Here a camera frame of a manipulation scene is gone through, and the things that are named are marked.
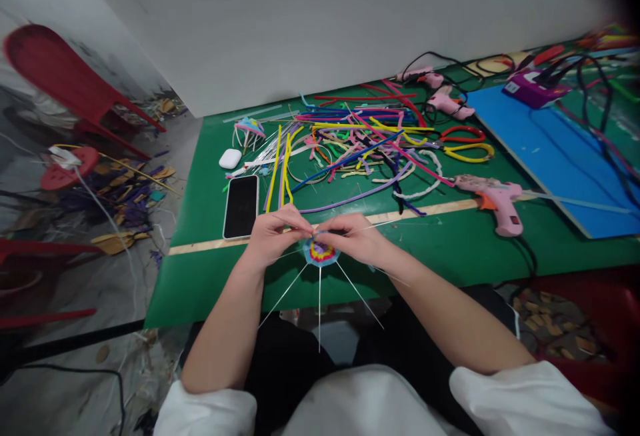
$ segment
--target blue foam board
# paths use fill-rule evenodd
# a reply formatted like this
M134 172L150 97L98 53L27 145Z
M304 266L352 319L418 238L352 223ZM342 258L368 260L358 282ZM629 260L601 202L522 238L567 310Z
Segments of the blue foam board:
M552 108L531 109L504 94L502 87L471 93L469 105L548 194L632 210L620 214L555 202L587 237L640 234L638 208L604 160L600 144L578 124ZM630 186L640 200L640 189Z

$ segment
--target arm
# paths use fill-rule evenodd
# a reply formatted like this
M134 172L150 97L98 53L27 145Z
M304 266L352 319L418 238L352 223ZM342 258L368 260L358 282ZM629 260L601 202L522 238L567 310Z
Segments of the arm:
M287 225L295 229L283 233ZM258 330L265 269L312 234L312 226L290 204L256 218L249 244L185 362L182 384L188 393L242 389Z
M347 234L321 233L316 239L406 283L391 280L454 366L492 374L535 362L490 312L392 244L361 213L338 216L318 227L318 231L329 229Z

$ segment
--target hand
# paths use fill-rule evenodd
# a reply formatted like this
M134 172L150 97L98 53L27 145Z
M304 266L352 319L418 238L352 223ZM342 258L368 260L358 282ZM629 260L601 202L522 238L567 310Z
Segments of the hand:
M400 248L382 236L376 228L372 227L362 213L340 215L318 226L318 231L331 229L346 231L346 234L340 236L332 233L320 233L315 237L315 240L334 246L367 265L384 269L396 250L401 251Z
M286 226L290 226L291 230L283 233ZM243 259L264 269L276 262L286 248L310 238L314 232L313 226L300 215L294 205L284 205L278 211L255 219Z

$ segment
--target pink hot glue gun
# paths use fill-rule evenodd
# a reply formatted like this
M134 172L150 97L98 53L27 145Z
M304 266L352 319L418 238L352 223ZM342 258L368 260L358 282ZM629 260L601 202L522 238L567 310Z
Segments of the pink hot glue gun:
M464 121L466 118L473 116L475 114L475 109L468 106L461 107L458 103L452 100L449 97L451 90L451 86L442 86L429 98L427 104L442 111L444 114L452 116L458 121Z
M498 221L495 232L504 237L522 234L522 222L513 206L513 200L522 194L522 187L514 183L502 184L497 179L460 175L453 179L458 188L472 191L482 198L480 209L491 209Z
M433 72L433 68L431 66L425 66L420 69L412 69L411 71L407 71L405 73L405 78L402 78L402 73L398 73L396 75L396 80L400 83L405 82L411 77L418 76L417 82L428 84L432 89L439 88L442 85L442 82L445 80L444 76L439 75L438 73Z

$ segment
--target person's right hand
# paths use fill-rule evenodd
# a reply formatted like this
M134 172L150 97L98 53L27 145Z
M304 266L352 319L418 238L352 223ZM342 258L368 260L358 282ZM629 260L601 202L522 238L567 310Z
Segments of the person's right hand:
M380 232L362 213L340 215L320 224L318 231L344 231L340 236L333 233L320 233L315 240L334 246L361 263L382 267L387 266L392 253L399 249Z

